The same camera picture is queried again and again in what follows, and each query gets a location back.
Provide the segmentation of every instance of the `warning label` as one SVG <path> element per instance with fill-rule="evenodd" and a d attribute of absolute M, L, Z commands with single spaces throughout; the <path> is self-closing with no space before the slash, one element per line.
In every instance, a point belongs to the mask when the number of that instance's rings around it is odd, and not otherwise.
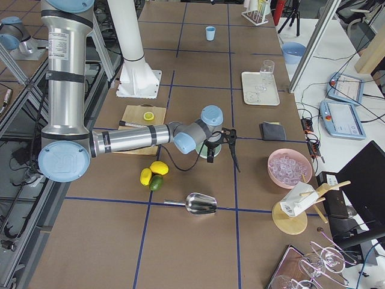
<path fill-rule="evenodd" d="M 68 60 L 69 34 L 50 32 L 48 36 L 48 58 Z"/>

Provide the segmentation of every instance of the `metal scoop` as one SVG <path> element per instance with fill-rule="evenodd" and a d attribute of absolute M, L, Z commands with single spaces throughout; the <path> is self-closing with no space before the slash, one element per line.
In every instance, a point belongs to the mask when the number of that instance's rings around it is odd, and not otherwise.
<path fill-rule="evenodd" d="M 186 206 L 187 211 L 194 215 L 213 214 L 217 211 L 217 200 L 200 193 L 191 193 L 186 201 L 164 200 L 165 204 Z"/>

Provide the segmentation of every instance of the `pink bowl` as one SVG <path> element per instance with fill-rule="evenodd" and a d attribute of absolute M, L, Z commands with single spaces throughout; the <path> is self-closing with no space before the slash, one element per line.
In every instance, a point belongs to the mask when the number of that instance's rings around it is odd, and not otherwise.
<path fill-rule="evenodd" d="M 275 158 L 277 155 L 283 155 L 283 154 L 288 154 L 289 155 L 289 158 L 292 158 L 293 160 L 295 160 L 296 162 L 301 162 L 303 164 L 303 166 L 306 167 L 306 170 L 308 171 L 308 174 L 305 176 L 305 180 L 306 182 L 309 182 L 310 179 L 312 178 L 312 165 L 311 163 L 309 162 L 309 160 L 301 153 L 293 150 L 293 149 L 278 149 L 274 152 L 271 153 L 271 155 L 269 156 L 269 159 L 267 161 L 267 172 L 271 178 L 271 180 L 273 182 L 275 182 L 277 185 L 279 185 L 280 187 L 282 188 L 294 188 L 293 185 L 287 185 L 285 184 L 284 182 L 281 182 L 279 181 L 272 173 L 272 171 L 270 171 L 270 168 L 269 168 L 269 163 L 270 161 Z"/>

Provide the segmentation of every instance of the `white paper cup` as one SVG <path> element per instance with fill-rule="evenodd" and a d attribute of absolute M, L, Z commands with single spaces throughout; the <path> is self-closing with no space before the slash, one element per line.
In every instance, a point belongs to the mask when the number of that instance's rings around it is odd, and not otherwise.
<path fill-rule="evenodd" d="M 206 27 L 206 39 L 208 41 L 213 41 L 215 37 L 215 27 L 214 26 L 207 26 Z"/>

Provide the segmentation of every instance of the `white tray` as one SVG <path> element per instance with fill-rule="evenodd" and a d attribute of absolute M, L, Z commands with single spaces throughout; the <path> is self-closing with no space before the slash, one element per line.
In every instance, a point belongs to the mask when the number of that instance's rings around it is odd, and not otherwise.
<path fill-rule="evenodd" d="M 266 90 L 260 91 L 257 87 L 261 85 L 262 78 L 259 72 L 243 72 L 242 88 L 243 100 L 250 105 L 278 105 L 279 95 L 274 75 L 273 81 L 266 86 Z"/>

